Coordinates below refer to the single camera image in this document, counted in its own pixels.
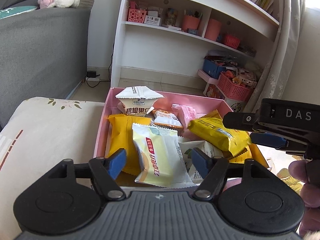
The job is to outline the right hand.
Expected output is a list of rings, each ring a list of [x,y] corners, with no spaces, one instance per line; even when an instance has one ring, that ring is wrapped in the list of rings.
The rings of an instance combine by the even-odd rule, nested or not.
[[[304,182],[300,196],[305,204],[305,213],[299,227],[303,239],[319,239],[319,186],[311,183],[310,175],[319,175],[319,160],[299,160],[289,165],[289,173]]]

